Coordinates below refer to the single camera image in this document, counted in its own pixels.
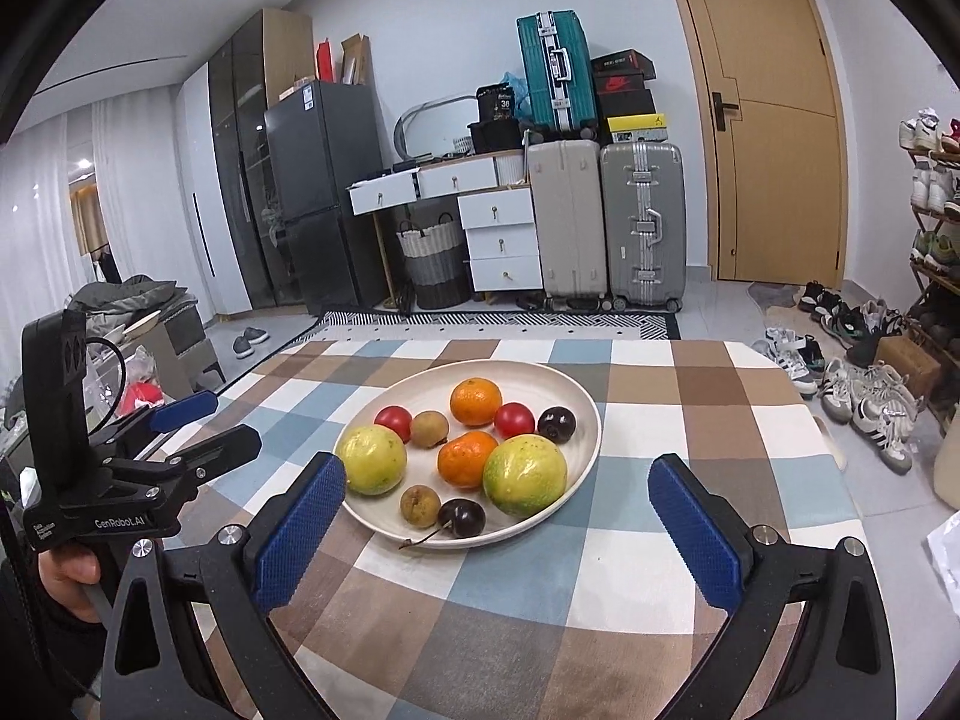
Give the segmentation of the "left hand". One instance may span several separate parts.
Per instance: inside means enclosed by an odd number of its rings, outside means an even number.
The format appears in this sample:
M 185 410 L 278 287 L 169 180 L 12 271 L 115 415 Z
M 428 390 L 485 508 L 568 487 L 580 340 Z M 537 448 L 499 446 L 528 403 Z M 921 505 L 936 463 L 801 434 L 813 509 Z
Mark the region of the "left hand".
M 101 567 L 98 558 L 83 546 L 64 544 L 39 554 L 39 577 L 44 589 L 83 622 L 98 622 L 99 616 L 86 589 L 98 585 Z

